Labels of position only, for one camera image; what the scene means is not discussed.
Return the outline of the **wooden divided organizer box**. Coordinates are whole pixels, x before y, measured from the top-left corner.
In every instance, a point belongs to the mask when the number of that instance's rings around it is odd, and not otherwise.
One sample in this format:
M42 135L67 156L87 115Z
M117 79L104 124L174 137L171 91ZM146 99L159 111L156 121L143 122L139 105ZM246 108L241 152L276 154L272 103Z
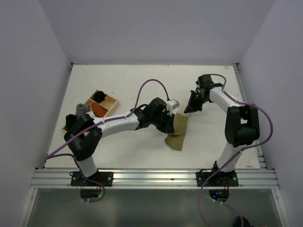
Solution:
M69 114L76 114L76 105L77 104L87 104L90 106L90 111L87 113L90 115L90 117L96 117L91 109L91 105L93 103L96 103L95 101L92 100L93 95L97 92L100 91L96 89L93 93L89 94L85 92L83 95L79 93L75 94L67 94L64 98L63 105L62 105L62 110L61 110L61 115L62 115L62 122L63 126L61 128L61 131L64 133L67 132L66 130L66 116ZM99 103L104 109L106 109L107 113L104 117L109 117L114 114L114 112L117 110L117 108L120 106L119 100L110 96L109 94L105 93L107 96L105 98L105 101L102 103Z

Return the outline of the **black object bottom corner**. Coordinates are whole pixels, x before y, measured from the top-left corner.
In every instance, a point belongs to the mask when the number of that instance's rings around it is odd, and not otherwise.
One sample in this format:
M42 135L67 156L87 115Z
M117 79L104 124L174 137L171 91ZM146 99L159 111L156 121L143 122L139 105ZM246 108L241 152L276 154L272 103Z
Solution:
M249 221L245 217L238 217L234 224L233 227L253 227Z

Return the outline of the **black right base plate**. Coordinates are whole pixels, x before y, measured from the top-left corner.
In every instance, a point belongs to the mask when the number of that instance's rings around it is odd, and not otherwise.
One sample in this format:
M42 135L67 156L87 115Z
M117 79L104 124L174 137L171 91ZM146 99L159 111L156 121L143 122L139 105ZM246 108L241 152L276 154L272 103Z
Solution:
M207 171L206 169L201 169L196 172L196 183L198 187L201 187L209 176L215 172L214 169ZM238 187L238 177L236 172L233 170L231 172L219 172L213 176L205 185L206 187Z

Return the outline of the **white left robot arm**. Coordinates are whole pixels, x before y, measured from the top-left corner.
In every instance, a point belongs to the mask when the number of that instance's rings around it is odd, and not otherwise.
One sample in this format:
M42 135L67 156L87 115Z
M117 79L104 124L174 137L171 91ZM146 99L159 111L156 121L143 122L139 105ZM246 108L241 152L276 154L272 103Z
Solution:
M98 169L93 159L99 141L107 136L124 131L136 131L151 125L165 134L173 134L173 111L179 107L179 101L164 101L159 97L148 105L141 105L121 115L93 118L88 114L80 117L66 132L64 140L72 151L82 171L81 179L92 186L98 181Z

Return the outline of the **black rolled cloth far compartment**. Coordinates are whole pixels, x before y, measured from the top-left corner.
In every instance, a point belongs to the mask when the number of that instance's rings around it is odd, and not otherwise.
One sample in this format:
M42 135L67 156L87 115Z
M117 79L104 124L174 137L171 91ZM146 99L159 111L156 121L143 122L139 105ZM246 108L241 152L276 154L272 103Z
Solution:
M96 103L102 103L105 101L106 94L103 91L97 91L94 95L92 100L95 101Z

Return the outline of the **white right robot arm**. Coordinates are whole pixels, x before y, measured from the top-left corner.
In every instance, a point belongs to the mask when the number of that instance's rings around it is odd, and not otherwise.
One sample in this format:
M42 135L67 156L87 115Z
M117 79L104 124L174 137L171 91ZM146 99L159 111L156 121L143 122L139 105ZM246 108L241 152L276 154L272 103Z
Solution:
M215 103L226 113L225 139L227 141L221 156L214 162L209 175L197 172L198 180L209 184L223 185L233 179L235 167L242 149L252 145L260 137L258 109L241 104L232 95L225 92L225 84L214 83L211 74L198 77L196 89L191 91L184 113L202 111L204 103Z

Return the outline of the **black rolled cloth compartment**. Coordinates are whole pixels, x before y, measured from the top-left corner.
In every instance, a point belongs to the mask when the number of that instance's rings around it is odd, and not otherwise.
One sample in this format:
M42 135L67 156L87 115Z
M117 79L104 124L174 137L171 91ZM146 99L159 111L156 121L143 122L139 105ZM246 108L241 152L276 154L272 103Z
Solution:
M102 103L105 101L106 94L103 91L97 91L94 95L92 100L95 101L96 103Z
M65 120L66 120L66 123L65 123L66 130L68 131L75 124L75 122L78 120L78 118L77 118L77 116L75 116L73 114L69 114L66 116Z

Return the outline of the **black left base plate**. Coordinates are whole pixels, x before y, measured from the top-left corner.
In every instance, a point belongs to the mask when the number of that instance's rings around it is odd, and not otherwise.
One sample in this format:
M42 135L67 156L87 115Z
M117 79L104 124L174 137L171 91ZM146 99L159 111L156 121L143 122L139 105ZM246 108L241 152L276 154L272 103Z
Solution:
M96 172L88 180L84 179L79 171L70 172L71 186L99 186L102 184L104 187L111 187L114 179L113 172Z

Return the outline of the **orange rolled cloth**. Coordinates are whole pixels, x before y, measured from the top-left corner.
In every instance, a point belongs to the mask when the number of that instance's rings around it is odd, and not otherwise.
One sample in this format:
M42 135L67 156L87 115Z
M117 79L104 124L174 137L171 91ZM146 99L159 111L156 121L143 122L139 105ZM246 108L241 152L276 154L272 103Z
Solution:
M100 104L98 103L93 103L91 105L91 109L94 113L94 115L98 118L102 118L106 115L107 111L104 109Z

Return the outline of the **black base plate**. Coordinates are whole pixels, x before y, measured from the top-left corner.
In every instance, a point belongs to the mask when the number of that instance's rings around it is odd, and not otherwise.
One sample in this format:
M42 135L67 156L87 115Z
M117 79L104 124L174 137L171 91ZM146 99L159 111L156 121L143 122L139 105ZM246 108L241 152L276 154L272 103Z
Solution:
M111 187L114 179L113 172L96 172L88 180L84 179L79 171L70 172L71 186L99 186L102 184L104 187Z
M196 172L196 183L198 187L201 187L209 176L215 172L214 169L207 171L206 169L201 169ZM205 185L206 187L238 187L238 177L236 172L233 170L231 172L219 172L213 176Z

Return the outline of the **black rolled cloth near compartment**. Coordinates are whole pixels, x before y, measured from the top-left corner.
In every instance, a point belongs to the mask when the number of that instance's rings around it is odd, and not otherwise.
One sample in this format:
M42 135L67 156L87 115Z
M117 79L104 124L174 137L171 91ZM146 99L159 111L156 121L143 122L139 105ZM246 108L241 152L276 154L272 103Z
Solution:
M78 118L77 118L77 116L75 116L73 114L69 114L66 116L65 120L66 120L66 123L65 123L66 130L68 131L75 124L75 122L78 120Z

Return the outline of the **grey striped rolled cloth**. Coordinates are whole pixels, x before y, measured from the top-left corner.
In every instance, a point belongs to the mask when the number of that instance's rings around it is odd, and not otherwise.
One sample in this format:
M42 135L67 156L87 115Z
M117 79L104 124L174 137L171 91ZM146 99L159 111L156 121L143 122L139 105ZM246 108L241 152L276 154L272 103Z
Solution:
M90 111L90 106L87 104L77 104L76 105L76 114L75 116L79 119L84 114Z

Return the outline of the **olive and cream underwear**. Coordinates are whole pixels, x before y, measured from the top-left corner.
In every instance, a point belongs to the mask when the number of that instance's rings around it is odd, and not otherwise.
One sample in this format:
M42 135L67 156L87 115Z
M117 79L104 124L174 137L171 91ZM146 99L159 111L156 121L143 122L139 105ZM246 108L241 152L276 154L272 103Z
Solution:
M173 122L174 133L169 134L165 138L166 144L171 149L177 150L177 151L182 150L185 135L187 132L187 122L188 122L188 116L182 115L180 113L176 113L174 122Z

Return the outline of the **aluminium front rail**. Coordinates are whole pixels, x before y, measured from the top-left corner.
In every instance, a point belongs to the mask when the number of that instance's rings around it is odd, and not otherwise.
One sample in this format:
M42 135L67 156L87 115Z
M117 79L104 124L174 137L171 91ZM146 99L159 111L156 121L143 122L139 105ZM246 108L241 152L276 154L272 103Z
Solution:
M73 168L44 168L35 170L32 188L72 188ZM110 189L198 189L209 170L198 169L100 169L107 176ZM237 169L213 189L278 189L279 183L274 170Z

